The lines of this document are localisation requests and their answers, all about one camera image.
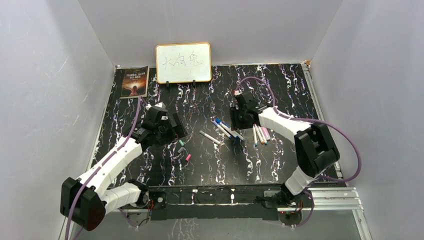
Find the pink highlighter body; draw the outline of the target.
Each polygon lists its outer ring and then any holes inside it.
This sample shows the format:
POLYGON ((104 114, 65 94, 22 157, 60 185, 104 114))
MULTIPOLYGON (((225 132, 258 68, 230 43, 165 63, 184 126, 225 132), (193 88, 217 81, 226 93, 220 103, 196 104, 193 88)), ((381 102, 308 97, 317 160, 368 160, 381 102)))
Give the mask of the pink highlighter body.
POLYGON ((264 138, 267 140, 267 141, 270 141, 271 140, 271 136, 270 136, 270 134, 269 134, 269 132, 268 132, 268 129, 266 128, 266 127, 261 127, 261 130, 262 130, 262 133, 263 133, 263 135, 264 135, 264 138))

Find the white marker dark grey cap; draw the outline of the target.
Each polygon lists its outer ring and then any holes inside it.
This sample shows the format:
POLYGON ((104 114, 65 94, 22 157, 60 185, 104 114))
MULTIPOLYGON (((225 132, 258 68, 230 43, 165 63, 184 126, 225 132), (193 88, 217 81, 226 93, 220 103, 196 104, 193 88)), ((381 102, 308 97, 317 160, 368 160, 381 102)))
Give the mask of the white marker dark grey cap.
POLYGON ((256 125, 255 124, 252 126, 252 131, 253 131, 254 147, 257 147, 258 146, 258 135, 257 135, 257 129, 256 129, 256 125))

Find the white marker dark blue cap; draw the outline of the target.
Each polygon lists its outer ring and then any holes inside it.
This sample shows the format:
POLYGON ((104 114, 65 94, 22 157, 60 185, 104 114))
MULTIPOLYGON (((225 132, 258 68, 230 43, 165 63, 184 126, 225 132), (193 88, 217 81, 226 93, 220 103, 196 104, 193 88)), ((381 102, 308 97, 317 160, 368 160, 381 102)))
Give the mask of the white marker dark blue cap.
POLYGON ((235 130, 232 130, 226 123, 221 121, 219 118, 215 119, 215 122, 219 124, 223 129, 225 129, 230 135, 234 138, 239 139, 240 141, 245 141, 245 138, 235 130))

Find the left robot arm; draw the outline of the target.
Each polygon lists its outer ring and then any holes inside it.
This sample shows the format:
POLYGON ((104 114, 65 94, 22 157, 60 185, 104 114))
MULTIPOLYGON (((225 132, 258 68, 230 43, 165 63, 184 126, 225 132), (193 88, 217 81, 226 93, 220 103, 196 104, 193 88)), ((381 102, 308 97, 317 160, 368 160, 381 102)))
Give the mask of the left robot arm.
POLYGON ((169 145, 187 136, 181 118, 162 103, 147 108, 117 145, 98 163, 76 179, 68 177, 61 186, 60 213, 87 231, 100 225, 105 215, 126 205, 145 208, 149 188, 135 179, 110 188, 113 180, 150 147, 169 145))

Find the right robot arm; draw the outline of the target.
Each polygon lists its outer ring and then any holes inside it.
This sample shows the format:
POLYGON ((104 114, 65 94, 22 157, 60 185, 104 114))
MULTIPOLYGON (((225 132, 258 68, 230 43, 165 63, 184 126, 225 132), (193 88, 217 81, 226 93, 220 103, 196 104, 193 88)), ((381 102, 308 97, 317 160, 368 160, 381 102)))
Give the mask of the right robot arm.
POLYGON ((340 159, 340 153, 327 125, 295 120, 276 106, 257 101, 251 92, 234 92, 230 108, 232 130, 265 127, 290 140, 295 147, 297 167, 281 185, 280 191, 257 196, 263 203, 295 207, 306 189, 327 168, 340 159))

